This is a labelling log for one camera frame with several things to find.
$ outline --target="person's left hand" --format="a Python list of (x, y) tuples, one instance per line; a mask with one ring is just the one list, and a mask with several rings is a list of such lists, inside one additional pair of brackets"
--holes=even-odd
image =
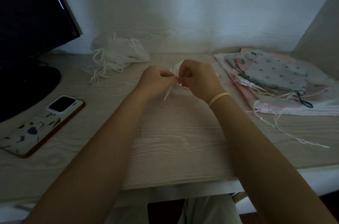
[(142, 73), (135, 90), (140, 91), (147, 99), (151, 99), (160, 95), (178, 81), (178, 77), (169, 69), (161, 66), (150, 66)]

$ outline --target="person's right hand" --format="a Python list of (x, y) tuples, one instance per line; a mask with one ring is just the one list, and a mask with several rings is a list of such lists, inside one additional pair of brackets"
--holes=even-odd
[(179, 82), (206, 103), (225, 92), (211, 64), (200, 61), (184, 60), (179, 68)]

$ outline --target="black monitor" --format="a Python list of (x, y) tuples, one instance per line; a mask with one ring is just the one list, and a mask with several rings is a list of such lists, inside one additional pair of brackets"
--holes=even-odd
[(0, 2), (1, 102), (21, 98), (14, 109), (2, 110), (1, 122), (36, 104), (55, 88), (60, 72), (36, 56), (80, 37), (80, 33), (63, 0)]

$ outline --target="white drawstring bag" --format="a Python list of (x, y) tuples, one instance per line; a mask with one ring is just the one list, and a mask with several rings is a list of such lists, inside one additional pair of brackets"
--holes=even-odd
[(102, 33), (90, 45), (93, 51), (93, 64), (84, 69), (93, 75), (91, 83), (99, 83), (101, 78), (110, 78), (109, 72), (123, 72), (132, 62), (146, 62), (150, 55), (142, 47), (140, 41), (134, 38), (117, 37), (114, 34)]

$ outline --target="yellow bracelet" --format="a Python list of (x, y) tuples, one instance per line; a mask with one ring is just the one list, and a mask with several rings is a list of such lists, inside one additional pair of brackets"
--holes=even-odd
[(209, 107), (211, 108), (212, 103), (215, 102), (216, 99), (218, 99), (218, 98), (220, 98), (220, 97), (222, 97), (224, 95), (230, 95), (230, 94), (229, 93), (221, 93), (221, 94), (218, 94), (218, 95), (214, 96), (214, 98), (209, 103)]

